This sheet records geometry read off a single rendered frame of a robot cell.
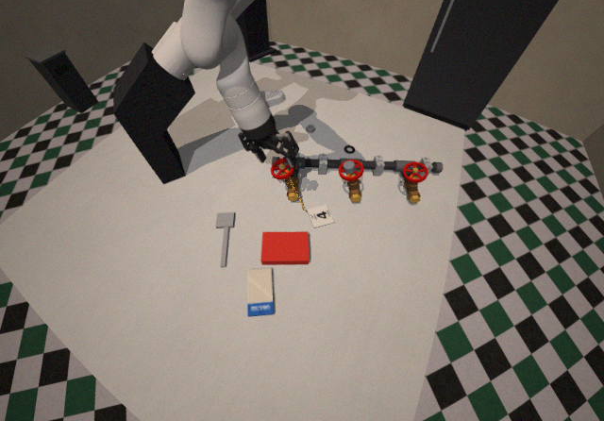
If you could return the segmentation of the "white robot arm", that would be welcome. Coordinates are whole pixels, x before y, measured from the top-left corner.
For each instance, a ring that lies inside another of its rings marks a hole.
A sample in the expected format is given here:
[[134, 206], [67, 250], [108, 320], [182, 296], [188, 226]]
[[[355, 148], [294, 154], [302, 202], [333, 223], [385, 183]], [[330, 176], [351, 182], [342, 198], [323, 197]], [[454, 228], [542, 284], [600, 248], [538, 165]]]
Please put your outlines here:
[[269, 108], [286, 100], [283, 91], [260, 92], [251, 74], [243, 33], [235, 20], [253, 1], [185, 0], [182, 17], [152, 51], [156, 62], [181, 80], [195, 67], [209, 70], [222, 62], [216, 86], [243, 130], [263, 125], [271, 115]]

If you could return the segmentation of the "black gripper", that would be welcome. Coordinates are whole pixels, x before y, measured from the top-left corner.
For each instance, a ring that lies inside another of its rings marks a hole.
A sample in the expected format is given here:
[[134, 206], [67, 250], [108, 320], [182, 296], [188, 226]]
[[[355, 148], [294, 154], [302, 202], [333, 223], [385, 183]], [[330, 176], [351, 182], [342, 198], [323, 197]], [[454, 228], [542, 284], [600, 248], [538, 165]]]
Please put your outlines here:
[[[244, 149], [246, 151], [250, 150], [255, 154], [261, 163], [264, 163], [266, 160], [266, 156], [262, 149], [269, 149], [286, 157], [290, 167], [294, 168], [297, 162], [295, 156], [299, 151], [299, 147], [290, 131], [287, 130], [285, 134], [280, 134], [276, 130], [276, 122], [272, 113], [263, 125], [250, 130], [241, 129], [238, 136]], [[280, 148], [277, 148], [278, 142], [281, 143]], [[258, 147], [261, 147], [262, 149], [258, 149]], [[288, 151], [285, 152], [283, 148], [286, 148]]]

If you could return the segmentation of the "red rectangular block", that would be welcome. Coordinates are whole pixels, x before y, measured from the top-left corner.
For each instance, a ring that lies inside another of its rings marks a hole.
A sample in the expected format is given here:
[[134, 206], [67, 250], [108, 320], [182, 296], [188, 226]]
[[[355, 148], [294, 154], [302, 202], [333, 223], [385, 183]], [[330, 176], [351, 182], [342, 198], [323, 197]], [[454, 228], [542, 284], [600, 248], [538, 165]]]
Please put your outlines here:
[[308, 232], [263, 232], [261, 263], [309, 264]]

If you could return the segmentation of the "grey cylinder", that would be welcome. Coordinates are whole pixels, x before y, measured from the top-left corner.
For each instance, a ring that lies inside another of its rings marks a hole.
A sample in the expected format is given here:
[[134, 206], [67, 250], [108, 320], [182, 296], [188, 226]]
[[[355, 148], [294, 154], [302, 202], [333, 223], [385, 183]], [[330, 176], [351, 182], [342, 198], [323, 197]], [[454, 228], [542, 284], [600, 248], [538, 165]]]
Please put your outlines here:
[[347, 174], [352, 174], [355, 172], [355, 163], [352, 160], [348, 160], [344, 163], [344, 171]]

